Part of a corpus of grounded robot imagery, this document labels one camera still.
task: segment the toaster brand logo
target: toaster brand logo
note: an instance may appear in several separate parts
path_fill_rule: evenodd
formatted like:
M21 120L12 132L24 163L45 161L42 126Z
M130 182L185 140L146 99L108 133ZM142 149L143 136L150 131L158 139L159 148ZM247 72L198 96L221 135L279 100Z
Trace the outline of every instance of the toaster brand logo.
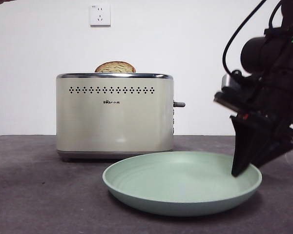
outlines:
M121 102L120 101L105 100L105 101L103 101L103 104L121 104Z

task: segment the plate rim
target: plate rim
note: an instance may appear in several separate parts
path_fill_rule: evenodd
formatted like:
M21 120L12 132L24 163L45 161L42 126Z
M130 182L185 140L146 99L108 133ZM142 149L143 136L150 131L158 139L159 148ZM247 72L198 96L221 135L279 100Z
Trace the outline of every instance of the plate rim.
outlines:
M241 196L244 196L252 191L255 192L256 188L259 187L259 185L261 184L262 180L263 180L263 176L260 172L260 170L255 167L253 164L250 164L249 166L251 166L258 174L258 180L256 181L256 183L254 185L252 185L251 187L249 187L248 189L246 189L245 191L243 192L240 192L238 193L238 195L235 195L235 196L231 196L231 197L226 197L226 198L223 198L223 199L217 199L217 200L211 200L211 201L194 201L194 202L188 202L188 201L167 201L167 200L156 200L156 199L149 199L149 198L146 198L146 197L142 197L142 196L133 196L133 195L130 195L128 193L125 193L119 189L117 189L115 186L111 185L105 175L106 175L106 172L113 166L115 166L116 164L120 163L120 162L124 162L126 160L130 160L132 158L136 158L136 157L141 157L141 156L147 156L147 155L153 155L153 154L171 154L171 153L208 153L208 154L214 154L214 155L218 155L218 156L225 156L225 157L229 157L230 155L226 155L226 154L219 154L219 153L214 153L214 152L206 152L206 151L173 151L173 152L154 152L154 153L151 153L151 154L144 154L144 155L138 155L138 156L133 156L133 157L129 157L129 158L126 158L126 159L123 159L123 160L120 160L118 162L115 162L113 163L112 165L108 166L103 174L102 174L102 179L103 179L103 182L106 184L106 186L109 188L109 189L113 189L114 191L120 193L120 194L123 194L123 195L126 195L126 196L129 196L129 197L132 197L132 198L138 198L138 199L142 199L142 200L147 200L147 201L152 201L152 202L164 202L164 203L182 203L182 204L197 204L197 203L209 203L209 202L219 202L219 201L225 201L225 200L229 200L229 199L233 199L233 198L237 198L237 197L241 197Z

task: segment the toaster lever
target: toaster lever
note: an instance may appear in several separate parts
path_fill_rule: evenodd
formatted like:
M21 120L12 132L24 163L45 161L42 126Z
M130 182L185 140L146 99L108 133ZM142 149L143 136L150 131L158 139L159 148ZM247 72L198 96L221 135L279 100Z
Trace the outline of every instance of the toaster lever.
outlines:
M176 102L174 101L174 107L185 107L186 104L184 102Z

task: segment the plate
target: plate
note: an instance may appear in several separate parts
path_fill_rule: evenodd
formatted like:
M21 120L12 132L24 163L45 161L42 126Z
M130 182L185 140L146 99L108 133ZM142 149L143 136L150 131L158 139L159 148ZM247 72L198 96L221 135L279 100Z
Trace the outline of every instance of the plate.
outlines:
M232 157L207 152L164 152L130 157L103 173L109 191L141 211L168 216L210 215L246 201L262 181L250 165L231 175Z

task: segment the white wall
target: white wall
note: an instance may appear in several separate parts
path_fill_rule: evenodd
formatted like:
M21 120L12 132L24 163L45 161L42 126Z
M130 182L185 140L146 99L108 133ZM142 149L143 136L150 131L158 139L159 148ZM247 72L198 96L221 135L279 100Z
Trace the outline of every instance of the white wall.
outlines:
M244 43L263 35L268 1L228 53L240 68ZM226 108L213 103L224 70L223 49L259 0L108 0L112 26L90 28L88 7L101 0L17 0L0 5L0 135L55 134L55 77L92 72L110 60L137 72L174 76L175 133L234 134ZM280 23L280 14L276 24Z

